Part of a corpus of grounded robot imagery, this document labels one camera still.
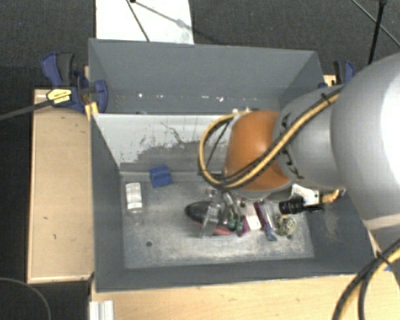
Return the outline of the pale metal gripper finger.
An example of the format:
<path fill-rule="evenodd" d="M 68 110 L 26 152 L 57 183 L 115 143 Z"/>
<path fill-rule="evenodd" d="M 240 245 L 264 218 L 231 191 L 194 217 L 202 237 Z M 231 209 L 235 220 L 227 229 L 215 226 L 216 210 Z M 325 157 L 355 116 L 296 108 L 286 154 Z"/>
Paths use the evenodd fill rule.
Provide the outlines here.
<path fill-rule="evenodd" d="M 201 226 L 200 236 L 212 236 L 219 222 L 220 210 L 214 205 L 208 206 Z"/>

